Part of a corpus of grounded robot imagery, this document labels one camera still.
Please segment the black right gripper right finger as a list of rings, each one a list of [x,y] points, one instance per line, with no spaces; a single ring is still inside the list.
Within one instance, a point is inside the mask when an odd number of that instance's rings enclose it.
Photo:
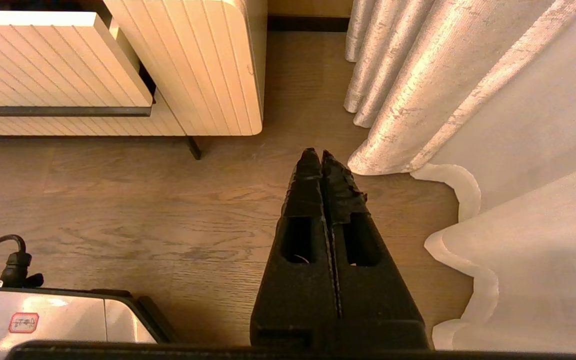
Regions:
[[[367,207],[352,172],[322,155],[322,191],[334,262],[343,350],[428,350],[425,322]]]

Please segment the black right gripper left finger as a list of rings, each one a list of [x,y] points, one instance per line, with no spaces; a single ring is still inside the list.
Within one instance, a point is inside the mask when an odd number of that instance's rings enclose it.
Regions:
[[[250,317],[254,347],[320,349],[338,316],[321,191],[322,164],[306,148],[295,164]]]

